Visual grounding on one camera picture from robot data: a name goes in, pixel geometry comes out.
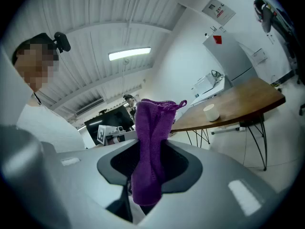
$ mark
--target white floor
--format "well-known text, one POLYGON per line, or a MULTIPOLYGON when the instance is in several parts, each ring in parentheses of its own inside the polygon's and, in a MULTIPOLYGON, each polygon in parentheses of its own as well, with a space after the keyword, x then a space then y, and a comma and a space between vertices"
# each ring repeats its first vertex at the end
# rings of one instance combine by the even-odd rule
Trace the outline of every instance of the white floor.
MULTIPOLYGON (((282 93, 286 103, 264 114, 267 133, 267 171, 263 171, 263 163, 256 144, 247 129, 245 132, 225 132, 211 135, 210 145, 203 141, 202 148, 226 154, 270 184, 276 192, 289 187, 303 164, 305 153, 305 110, 299 116, 299 108, 305 103, 305 86, 296 83, 297 77, 285 82, 282 93)), ((264 140, 258 130, 250 127, 264 156, 264 140)), ((196 146, 195 133, 189 132, 193 146, 196 146)), ((171 140, 190 144, 186 132, 179 132, 171 140)))

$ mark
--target white paper cup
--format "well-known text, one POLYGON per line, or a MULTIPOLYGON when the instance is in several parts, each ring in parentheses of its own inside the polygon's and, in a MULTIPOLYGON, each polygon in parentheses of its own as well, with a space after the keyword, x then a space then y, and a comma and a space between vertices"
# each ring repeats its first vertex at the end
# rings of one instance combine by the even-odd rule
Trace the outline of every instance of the white paper cup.
POLYGON ((203 109, 206 118, 209 121, 215 121, 219 118, 219 113, 214 104, 210 104, 203 109))

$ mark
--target sign on wall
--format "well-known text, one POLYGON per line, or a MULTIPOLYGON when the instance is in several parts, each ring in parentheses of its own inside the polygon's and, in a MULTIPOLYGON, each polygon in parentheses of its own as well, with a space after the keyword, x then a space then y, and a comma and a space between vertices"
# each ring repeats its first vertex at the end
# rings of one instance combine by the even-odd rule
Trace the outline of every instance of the sign on wall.
POLYGON ((202 12, 223 26, 236 14, 218 0, 210 0, 202 12))

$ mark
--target ceiling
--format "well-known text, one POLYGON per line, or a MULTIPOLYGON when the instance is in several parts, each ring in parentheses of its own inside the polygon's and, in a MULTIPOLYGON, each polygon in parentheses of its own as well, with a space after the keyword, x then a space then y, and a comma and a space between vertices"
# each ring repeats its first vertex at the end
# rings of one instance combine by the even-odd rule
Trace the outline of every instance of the ceiling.
POLYGON ((59 71, 37 93, 66 119, 104 102, 108 108, 143 84, 164 41, 184 12, 178 0, 27 0, 16 13, 2 45, 7 54, 24 40, 46 32, 67 35, 69 52, 59 71), (109 61, 108 53, 151 47, 149 54, 109 61))

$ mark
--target wooden tabletop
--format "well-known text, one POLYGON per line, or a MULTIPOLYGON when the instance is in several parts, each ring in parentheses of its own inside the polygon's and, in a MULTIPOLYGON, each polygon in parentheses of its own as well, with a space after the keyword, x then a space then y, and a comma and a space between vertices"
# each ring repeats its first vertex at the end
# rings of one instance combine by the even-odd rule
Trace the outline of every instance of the wooden tabletop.
POLYGON ((259 78, 253 78, 189 108, 173 124, 172 132, 206 129, 252 119, 285 102, 285 96, 278 90, 259 78), (213 122, 208 121, 203 112, 204 107, 210 104, 214 104, 220 114, 213 122))

